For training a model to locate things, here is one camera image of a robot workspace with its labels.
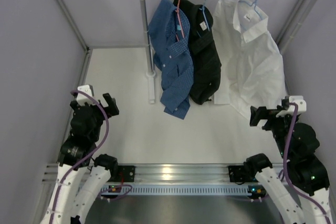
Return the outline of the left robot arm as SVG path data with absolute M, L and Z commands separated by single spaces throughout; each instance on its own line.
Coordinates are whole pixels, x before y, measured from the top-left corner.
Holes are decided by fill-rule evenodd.
M 116 100 L 105 93 L 103 106 L 91 92 L 77 90 L 73 95 L 70 134 L 60 148 L 55 186 L 41 223 L 85 223 L 102 186 L 119 174 L 117 158 L 92 157 L 100 148 L 96 143 L 102 124 L 119 115 Z

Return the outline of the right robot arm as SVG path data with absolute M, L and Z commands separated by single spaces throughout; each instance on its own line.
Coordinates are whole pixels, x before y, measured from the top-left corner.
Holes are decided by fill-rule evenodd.
M 244 174 L 262 184 L 284 223 L 332 223 L 328 172 L 314 154 L 320 143 L 311 126 L 297 121 L 306 110 L 304 101 L 285 102 L 276 109 L 250 108 L 250 126 L 266 120 L 262 129 L 272 132 L 283 169 L 276 173 L 260 153 L 246 159 Z

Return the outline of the white shirt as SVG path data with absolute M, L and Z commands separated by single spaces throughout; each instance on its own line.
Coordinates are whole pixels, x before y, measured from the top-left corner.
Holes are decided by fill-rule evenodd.
M 251 106 L 276 108 L 286 95 L 284 64 L 267 14 L 249 0 L 219 0 L 213 20 L 222 64 L 214 103 L 231 105 L 246 119 Z

